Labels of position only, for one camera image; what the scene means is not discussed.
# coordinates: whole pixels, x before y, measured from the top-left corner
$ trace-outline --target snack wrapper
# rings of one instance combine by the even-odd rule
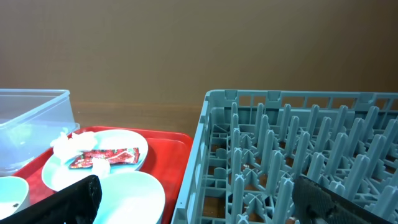
[[[93,166],[93,158],[104,159],[111,165],[116,164],[137,164],[139,149],[105,149],[83,152],[70,165],[70,169],[89,168]]]

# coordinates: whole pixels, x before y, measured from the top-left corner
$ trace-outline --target wall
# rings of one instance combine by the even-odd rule
[[[398,91],[397,6],[3,0],[0,88],[66,88],[73,101],[188,105],[215,88]]]

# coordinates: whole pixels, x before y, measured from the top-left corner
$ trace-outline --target bowl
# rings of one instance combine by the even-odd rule
[[[0,177],[0,220],[29,206],[29,185],[20,177]]]
[[[148,143],[144,137],[134,131],[123,129],[112,129],[106,131],[98,131],[94,134],[97,145],[94,150],[101,149],[123,149],[123,148],[139,148],[139,160],[137,164],[126,164],[111,166],[110,175],[123,172],[134,172],[139,170],[146,159],[148,153]],[[65,164],[60,163],[60,159],[52,155],[45,163],[42,171],[43,183],[50,189],[58,192],[65,187],[78,182],[79,180],[93,174],[91,168],[88,169],[69,169],[69,165],[73,162],[69,160]]]
[[[135,171],[100,182],[102,199],[94,224],[161,223],[165,192],[155,177]]]

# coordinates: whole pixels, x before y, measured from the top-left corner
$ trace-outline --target plate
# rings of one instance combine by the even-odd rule
[[[144,164],[148,153],[148,143],[140,134],[134,131],[114,129],[98,131],[95,133],[95,138],[98,144],[94,150],[139,148],[140,156],[137,164],[111,166],[110,175],[139,170]],[[43,183],[54,191],[60,191],[92,174],[91,168],[69,169],[69,165],[73,161],[74,159],[71,159],[67,163],[61,164],[60,160],[52,155],[43,167]]]
[[[0,177],[0,220],[29,206],[29,185],[20,177]]]
[[[131,172],[100,182],[102,199],[93,224],[161,223],[165,192],[155,177]]]

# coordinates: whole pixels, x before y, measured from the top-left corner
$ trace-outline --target dish rack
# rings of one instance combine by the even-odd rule
[[[397,116],[398,93],[209,91],[172,223],[285,223],[298,175],[398,223]]]

